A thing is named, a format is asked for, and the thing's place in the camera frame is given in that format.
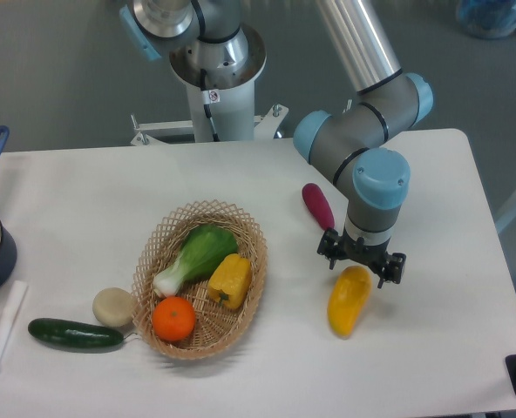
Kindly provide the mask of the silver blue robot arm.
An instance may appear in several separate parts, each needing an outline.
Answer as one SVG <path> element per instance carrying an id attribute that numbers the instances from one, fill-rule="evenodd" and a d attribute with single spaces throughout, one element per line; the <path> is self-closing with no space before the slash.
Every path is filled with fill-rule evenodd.
<path id="1" fill-rule="evenodd" d="M 353 260 L 381 283 L 397 284 L 406 258 L 387 246 L 410 167 L 385 144 L 430 112 L 431 87 L 403 73 L 369 2 L 316 6 L 357 95 L 341 115 L 311 112 L 293 137 L 302 157 L 348 201 L 343 231 L 326 227 L 318 252 L 330 263 Z M 255 80 L 266 51 L 259 34 L 242 22 L 239 2 L 129 1 L 119 16 L 147 59 L 168 56 L 187 89 L 196 141 L 257 138 Z"/>

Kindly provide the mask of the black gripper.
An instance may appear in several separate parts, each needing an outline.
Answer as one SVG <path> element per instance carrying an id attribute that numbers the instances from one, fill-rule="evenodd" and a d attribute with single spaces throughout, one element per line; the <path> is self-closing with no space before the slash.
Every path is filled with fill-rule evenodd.
<path id="1" fill-rule="evenodd" d="M 329 269 L 333 269 L 340 260 L 352 260 L 367 266 L 378 277 L 377 288 L 382 288 L 385 283 L 401 283 L 406 263 L 404 253 L 387 253 L 388 244 L 386 240 L 375 246 L 367 245 L 363 238 L 354 240 L 346 234 L 340 236 L 333 228 L 327 228 L 316 252 L 329 262 Z"/>

